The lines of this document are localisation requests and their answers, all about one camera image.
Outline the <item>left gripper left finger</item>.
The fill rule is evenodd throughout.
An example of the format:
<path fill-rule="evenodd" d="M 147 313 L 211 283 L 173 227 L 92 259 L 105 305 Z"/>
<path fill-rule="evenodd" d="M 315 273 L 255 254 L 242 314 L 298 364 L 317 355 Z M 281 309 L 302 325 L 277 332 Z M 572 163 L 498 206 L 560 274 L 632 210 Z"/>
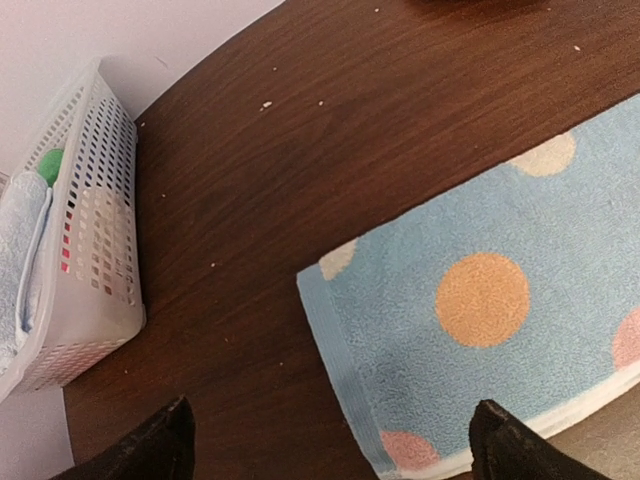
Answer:
<path fill-rule="evenodd" d="M 189 401 L 179 397 L 94 458 L 58 480 L 191 479 L 196 424 Z"/>

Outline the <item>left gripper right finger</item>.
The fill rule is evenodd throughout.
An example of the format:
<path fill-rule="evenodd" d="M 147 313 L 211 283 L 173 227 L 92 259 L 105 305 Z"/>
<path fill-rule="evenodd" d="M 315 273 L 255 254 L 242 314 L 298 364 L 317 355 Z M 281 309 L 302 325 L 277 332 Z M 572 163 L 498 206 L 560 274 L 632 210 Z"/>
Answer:
<path fill-rule="evenodd" d="M 553 447 L 493 400 L 479 402 L 468 433 L 475 479 L 608 479 Z"/>

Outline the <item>blue polka dot towel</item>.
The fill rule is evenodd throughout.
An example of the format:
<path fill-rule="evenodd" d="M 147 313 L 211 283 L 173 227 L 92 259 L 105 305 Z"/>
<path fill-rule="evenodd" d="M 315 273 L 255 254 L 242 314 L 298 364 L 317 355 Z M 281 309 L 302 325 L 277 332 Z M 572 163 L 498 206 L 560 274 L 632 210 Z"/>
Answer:
<path fill-rule="evenodd" d="M 324 255 L 297 276 L 381 479 L 469 470 L 491 399 L 543 437 L 639 382 L 639 100 Z"/>

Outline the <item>red floral plate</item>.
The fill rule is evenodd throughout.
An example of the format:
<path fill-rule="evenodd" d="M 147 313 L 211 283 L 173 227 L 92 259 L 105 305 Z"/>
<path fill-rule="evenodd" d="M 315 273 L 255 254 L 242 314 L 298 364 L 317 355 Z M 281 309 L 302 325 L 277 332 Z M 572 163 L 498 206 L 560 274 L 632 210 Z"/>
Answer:
<path fill-rule="evenodd" d="M 442 5 L 450 5 L 450 6 L 470 6 L 470 5 L 481 5 L 481 6 L 489 6 L 489 5 L 497 5 L 497 6 L 515 6 L 520 4 L 527 4 L 531 2 L 537 1 L 521 1 L 521 0 L 442 0 L 442 1 L 420 1 L 422 3 L 436 3 Z"/>

